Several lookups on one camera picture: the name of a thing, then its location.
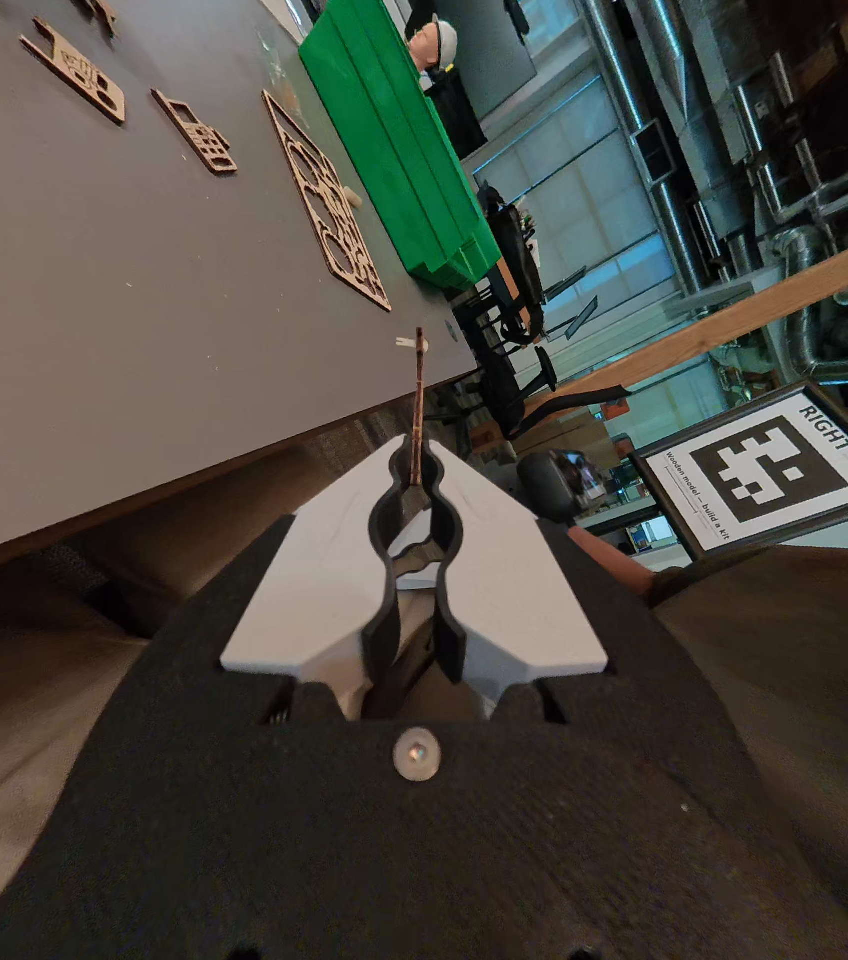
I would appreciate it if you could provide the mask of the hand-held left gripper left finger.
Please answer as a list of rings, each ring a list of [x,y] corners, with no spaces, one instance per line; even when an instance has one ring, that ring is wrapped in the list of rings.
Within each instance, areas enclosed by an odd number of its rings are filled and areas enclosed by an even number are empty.
[[[389,439],[299,506],[220,654],[243,674],[321,682],[346,719],[417,632],[417,596],[398,597],[388,547],[402,529],[401,462]]]

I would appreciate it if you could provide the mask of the person's dark brown clothing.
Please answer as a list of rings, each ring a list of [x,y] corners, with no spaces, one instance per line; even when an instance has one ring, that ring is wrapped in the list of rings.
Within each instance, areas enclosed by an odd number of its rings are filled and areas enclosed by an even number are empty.
[[[716,689],[796,844],[848,911],[848,548],[668,568],[648,603]]]

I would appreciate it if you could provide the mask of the clear bag of small parts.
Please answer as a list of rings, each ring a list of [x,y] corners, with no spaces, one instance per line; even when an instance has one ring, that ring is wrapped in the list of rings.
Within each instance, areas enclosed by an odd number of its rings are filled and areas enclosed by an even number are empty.
[[[283,67],[274,32],[256,29],[256,34],[260,41],[262,56],[268,79],[267,92],[287,113],[298,120],[302,119],[296,89]]]

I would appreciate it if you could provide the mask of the black display screen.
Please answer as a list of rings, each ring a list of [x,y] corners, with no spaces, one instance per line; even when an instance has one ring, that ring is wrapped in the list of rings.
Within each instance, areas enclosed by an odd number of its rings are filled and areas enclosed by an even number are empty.
[[[459,30],[456,63],[464,77],[502,76],[522,84],[535,75],[526,46],[529,21],[519,1],[457,1],[447,17]]]

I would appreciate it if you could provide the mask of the green plastic bin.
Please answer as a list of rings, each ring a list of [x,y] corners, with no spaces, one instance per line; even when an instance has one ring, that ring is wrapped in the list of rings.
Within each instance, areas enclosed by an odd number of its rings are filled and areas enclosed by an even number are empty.
[[[299,57],[406,272],[464,290],[500,258],[382,1],[329,1]]]

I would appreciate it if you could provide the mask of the wooden sheet with round cutouts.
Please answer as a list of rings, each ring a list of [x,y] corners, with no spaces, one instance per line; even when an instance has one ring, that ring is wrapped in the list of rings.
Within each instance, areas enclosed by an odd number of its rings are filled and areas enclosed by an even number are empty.
[[[262,89],[260,96],[327,270],[377,307],[392,311],[333,162],[270,92]]]

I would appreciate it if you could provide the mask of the person's beige trousers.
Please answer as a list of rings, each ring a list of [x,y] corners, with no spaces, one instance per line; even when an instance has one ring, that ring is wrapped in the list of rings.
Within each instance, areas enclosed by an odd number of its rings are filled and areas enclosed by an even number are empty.
[[[94,718],[143,640],[68,593],[0,587],[0,784]]]

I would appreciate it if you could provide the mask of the metal ventilation ducts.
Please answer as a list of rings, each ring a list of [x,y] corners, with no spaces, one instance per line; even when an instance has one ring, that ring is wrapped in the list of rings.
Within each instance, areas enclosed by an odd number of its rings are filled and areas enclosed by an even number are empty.
[[[580,1],[679,273],[708,319],[848,249],[848,1]]]

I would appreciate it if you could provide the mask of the framed marker sign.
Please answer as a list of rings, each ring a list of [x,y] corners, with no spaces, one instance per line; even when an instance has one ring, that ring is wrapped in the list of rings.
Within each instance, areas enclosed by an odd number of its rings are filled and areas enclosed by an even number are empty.
[[[848,408],[809,379],[628,459],[694,560],[848,521]]]

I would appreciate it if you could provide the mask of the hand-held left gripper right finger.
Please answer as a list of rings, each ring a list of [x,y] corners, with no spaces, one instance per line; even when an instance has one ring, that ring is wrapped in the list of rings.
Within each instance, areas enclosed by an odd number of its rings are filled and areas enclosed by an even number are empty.
[[[608,652],[545,536],[549,524],[437,441],[423,441],[435,581],[435,654],[488,706],[514,685],[598,674]]]

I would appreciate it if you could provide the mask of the small wooden grid cutout piece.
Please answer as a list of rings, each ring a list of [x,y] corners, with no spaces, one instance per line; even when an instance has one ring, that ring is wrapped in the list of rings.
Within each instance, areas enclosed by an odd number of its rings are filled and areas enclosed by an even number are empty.
[[[215,175],[237,174],[229,142],[219,130],[197,117],[188,101],[166,96],[157,88],[152,88],[152,96],[209,171]]]

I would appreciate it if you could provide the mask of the wooden beam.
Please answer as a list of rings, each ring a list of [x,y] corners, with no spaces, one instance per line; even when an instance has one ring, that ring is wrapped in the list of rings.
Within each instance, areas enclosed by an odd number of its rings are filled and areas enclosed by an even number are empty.
[[[845,288],[848,288],[848,249],[608,366],[571,379],[551,392],[549,402],[555,403],[576,392],[631,387]]]

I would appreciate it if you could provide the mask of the thin wooden handlebar piece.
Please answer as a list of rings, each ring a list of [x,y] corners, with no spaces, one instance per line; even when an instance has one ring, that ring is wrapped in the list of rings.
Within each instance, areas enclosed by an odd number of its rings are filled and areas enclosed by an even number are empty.
[[[413,415],[410,430],[410,453],[408,466],[408,484],[419,486],[421,484],[421,458],[424,441],[424,402],[425,402],[425,353],[429,343],[425,337],[423,327],[415,328],[415,336],[398,336],[396,345],[412,348],[415,351],[415,392],[413,392]]]

